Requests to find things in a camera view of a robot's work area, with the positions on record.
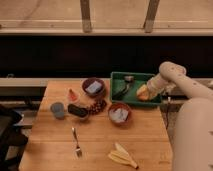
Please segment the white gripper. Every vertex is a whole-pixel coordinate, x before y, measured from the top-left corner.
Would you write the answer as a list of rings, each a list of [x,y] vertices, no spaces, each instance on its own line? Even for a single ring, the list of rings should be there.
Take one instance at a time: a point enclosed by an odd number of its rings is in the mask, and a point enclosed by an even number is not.
[[[164,79],[160,74],[153,76],[148,80],[147,85],[143,84],[136,92],[137,95],[144,94],[144,100],[153,100],[159,93],[161,93],[169,82]]]

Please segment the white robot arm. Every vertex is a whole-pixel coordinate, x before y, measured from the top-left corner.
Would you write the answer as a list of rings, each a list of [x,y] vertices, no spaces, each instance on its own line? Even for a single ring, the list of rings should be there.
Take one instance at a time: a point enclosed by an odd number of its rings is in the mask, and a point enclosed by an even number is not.
[[[188,97],[175,124],[172,171],[213,171],[213,90],[188,77],[184,66],[166,61],[136,96],[154,99],[169,84]]]

